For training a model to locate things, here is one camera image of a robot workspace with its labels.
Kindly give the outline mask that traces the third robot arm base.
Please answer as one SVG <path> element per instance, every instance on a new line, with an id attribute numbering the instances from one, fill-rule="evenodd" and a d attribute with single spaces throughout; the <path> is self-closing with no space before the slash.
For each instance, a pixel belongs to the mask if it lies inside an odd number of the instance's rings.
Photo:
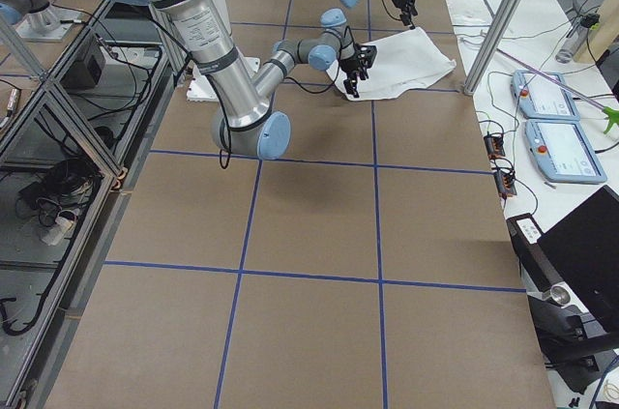
<path id="1" fill-rule="evenodd" d="M 49 0 L 1 0 L 1 16 L 30 42 L 60 42 L 81 24 L 81 12 L 54 6 Z"/>

